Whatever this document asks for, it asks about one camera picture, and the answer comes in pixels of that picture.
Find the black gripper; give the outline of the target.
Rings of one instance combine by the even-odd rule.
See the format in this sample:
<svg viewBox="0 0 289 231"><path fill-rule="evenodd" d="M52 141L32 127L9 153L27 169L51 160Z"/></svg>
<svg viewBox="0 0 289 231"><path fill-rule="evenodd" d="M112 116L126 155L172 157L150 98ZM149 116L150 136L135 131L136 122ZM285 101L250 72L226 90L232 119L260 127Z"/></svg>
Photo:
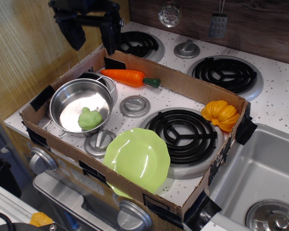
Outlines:
<svg viewBox="0 0 289 231"><path fill-rule="evenodd" d="M51 0L48 5L70 46L79 51L86 41L82 26L100 26L102 42L109 55L121 43L120 5L110 0Z"/></svg>

